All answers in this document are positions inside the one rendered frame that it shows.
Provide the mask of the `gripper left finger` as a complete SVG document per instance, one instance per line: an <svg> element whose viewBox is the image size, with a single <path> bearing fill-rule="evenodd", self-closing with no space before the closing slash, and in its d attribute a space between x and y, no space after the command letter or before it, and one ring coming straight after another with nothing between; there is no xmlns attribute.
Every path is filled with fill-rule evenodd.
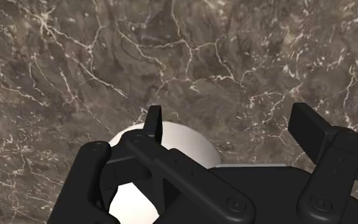
<svg viewBox="0 0 358 224"><path fill-rule="evenodd" d="M119 186L134 183L156 208L160 224L254 224L246 194L177 149L161 144L162 109L149 107L141 129L118 144L84 144L78 151L47 224L122 224L109 214Z"/></svg>

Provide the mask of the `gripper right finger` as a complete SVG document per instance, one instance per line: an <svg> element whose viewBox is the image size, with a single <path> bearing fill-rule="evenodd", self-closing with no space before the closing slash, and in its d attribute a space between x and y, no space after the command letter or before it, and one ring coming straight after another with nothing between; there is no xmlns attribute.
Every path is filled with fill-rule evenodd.
<svg viewBox="0 0 358 224"><path fill-rule="evenodd" d="M358 132L331 125L308 104L293 104L288 131L315 164L296 204L301 224L358 224Z"/></svg>

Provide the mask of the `white round object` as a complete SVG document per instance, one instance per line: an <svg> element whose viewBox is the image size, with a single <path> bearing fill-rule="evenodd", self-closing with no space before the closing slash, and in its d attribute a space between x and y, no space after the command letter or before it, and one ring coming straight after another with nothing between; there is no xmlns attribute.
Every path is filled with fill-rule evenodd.
<svg viewBox="0 0 358 224"><path fill-rule="evenodd" d="M176 148L207 169L221 163L219 152L201 133L178 123L163 122L162 146ZM153 224L159 217L156 208L133 184L118 187L109 214L121 224Z"/></svg>

